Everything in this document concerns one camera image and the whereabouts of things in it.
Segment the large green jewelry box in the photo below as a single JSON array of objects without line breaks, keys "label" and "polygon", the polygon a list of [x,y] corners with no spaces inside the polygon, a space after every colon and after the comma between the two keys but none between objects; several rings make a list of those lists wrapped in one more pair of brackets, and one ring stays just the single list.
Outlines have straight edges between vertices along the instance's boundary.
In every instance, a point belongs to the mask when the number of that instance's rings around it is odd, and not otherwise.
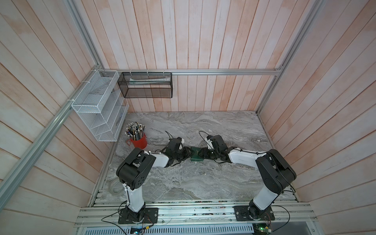
[{"label": "large green jewelry box", "polygon": [[191,147],[191,161],[201,162],[205,159],[205,148]]}]

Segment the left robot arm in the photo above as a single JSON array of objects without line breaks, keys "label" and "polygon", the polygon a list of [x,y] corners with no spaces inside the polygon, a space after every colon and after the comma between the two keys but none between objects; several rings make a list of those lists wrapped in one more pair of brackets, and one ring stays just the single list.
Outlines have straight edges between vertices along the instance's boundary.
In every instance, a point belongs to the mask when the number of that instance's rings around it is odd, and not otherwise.
[{"label": "left robot arm", "polygon": [[179,164],[192,154],[192,149],[184,146],[184,140],[180,137],[169,139],[167,145],[156,152],[134,148],[116,171],[128,196],[128,210],[138,213],[145,206],[142,185],[153,167]]}]

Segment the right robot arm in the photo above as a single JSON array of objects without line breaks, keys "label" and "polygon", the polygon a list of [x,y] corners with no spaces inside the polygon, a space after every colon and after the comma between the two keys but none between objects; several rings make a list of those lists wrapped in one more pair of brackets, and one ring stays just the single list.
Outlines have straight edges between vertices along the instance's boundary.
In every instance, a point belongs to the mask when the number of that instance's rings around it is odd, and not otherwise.
[{"label": "right robot arm", "polygon": [[297,178],[291,165],[275,149],[256,152],[239,147],[228,147],[220,135],[208,135],[204,141],[214,158],[258,169],[263,180],[263,187],[249,204],[248,210],[254,215],[265,212],[285,188]]}]

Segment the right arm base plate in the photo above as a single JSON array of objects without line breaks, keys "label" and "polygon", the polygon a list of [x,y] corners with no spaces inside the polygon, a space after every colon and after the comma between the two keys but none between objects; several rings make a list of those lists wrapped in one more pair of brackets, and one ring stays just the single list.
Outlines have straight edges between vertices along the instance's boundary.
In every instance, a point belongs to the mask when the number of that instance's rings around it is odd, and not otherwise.
[{"label": "right arm base plate", "polygon": [[237,221],[275,220],[271,206],[265,210],[259,210],[257,207],[253,206],[234,206],[234,213]]}]

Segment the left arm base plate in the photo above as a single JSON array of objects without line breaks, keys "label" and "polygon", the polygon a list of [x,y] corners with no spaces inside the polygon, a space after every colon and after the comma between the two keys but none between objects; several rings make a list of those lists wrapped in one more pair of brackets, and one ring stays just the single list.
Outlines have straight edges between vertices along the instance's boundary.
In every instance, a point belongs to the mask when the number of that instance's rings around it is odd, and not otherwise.
[{"label": "left arm base plate", "polygon": [[141,208],[139,212],[124,208],[120,210],[118,224],[155,224],[158,221],[158,214],[158,208]]}]

